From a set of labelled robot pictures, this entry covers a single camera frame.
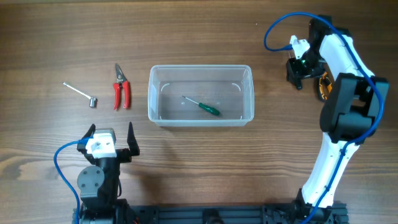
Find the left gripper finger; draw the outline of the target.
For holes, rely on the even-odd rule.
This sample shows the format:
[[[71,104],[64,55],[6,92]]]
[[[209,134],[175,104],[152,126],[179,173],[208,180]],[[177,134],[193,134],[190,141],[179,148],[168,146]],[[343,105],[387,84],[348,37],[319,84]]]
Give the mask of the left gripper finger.
[[[92,124],[90,126],[90,128],[87,130],[86,134],[82,137],[82,139],[84,138],[90,138],[93,136],[93,133],[96,131],[96,126],[95,124]]]
[[[127,132],[127,144],[129,146],[131,156],[139,156],[140,155],[140,149],[139,149],[138,143],[136,141],[133,126],[132,126],[131,122],[129,122],[128,132]]]

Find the green handled screwdriver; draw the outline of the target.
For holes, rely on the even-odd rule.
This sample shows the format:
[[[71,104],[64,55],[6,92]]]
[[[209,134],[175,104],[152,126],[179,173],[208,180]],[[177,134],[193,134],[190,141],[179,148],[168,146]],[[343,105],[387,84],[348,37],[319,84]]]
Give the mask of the green handled screwdriver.
[[[196,102],[196,101],[194,101],[194,100],[192,100],[192,99],[190,99],[190,98],[188,98],[186,96],[182,96],[182,97],[185,98],[186,100],[191,101],[192,103],[198,105],[199,108],[205,110],[206,112],[208,112],[208,113],[210,113],[212,115],[215,115],[215,116],[219,116],[220,115],[220,112],[214,107],[208,106],[208,105],[200,103],[200,102]]]

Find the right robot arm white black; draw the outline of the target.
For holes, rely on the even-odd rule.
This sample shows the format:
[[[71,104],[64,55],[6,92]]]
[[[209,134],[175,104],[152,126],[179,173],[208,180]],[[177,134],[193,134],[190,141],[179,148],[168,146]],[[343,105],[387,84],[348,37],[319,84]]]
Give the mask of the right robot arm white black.
[[[389,83],[365,66],[348,30],[333,26],[329,16],[309,16],[308,38],[293,35],[287,46],[294,54],[286,63],[287,80],[297,89],[306,78],[317,78],[321,87],[329,87],[320,92],[322,145],[301,189],[304,203],[328,208],[352,155],[380,123]]]

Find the clear plastic container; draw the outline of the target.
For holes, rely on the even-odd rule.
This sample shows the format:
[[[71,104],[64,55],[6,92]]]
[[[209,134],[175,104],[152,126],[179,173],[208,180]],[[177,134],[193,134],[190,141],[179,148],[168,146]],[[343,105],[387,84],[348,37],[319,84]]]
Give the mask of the clear plastic container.
[[[212,115],[186,100],[216,108]],[[150,70],[148,117],[158,126],[245,126],[254,118],[254,83],[247,65],[155,65]]]

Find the silver socket wrench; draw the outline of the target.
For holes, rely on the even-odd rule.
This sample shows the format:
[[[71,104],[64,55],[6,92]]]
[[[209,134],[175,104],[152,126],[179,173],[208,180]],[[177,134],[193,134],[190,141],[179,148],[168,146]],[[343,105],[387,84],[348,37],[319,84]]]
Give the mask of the silver socket wrench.
[[[82,91],[76,89],[75,87],[69,85],[66,82],[63,82],[63,85],[88,98],[90,100],[90,108],[96,108],[97,99],[94,96],[87,95],[86,93],[83,93]]]

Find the orange black pliers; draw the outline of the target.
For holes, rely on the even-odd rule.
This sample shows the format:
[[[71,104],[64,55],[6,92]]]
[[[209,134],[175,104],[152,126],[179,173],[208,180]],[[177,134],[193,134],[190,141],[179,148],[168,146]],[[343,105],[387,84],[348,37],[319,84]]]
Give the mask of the orange black pliers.
[[[317,92],[319,100],[326,101],[331,90],[332,82],[329,79],[328,73],[324,72],[318,79]]]

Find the red handled pruning shears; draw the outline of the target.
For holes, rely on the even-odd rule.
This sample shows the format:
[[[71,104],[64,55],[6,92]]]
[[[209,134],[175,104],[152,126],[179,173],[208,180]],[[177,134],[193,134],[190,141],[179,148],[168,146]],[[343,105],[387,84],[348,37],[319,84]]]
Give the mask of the red handled pruning shears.
[[[124,105],[123,108],[128,109],[131,107],[131,86],[130,82],[125,77],[121,67],[118,63],[115,64],[116,81],[113,83],[115,92],[114,109],[118,110],[121,105],[122,91],[124,91]]]

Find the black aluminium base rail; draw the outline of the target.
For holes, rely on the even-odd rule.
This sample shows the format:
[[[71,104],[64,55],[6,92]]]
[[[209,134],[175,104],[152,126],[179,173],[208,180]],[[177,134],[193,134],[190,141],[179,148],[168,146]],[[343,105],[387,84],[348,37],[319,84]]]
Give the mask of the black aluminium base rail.
[[[73,223],[137,223],[137,224],[283,224],[283,223],[349,223],[343,203],[318,208],[312,214],[309,205],[277,203],[226,207],[158,207],[132,206],[113,212],[94,213],[82,208],[74,211]]]

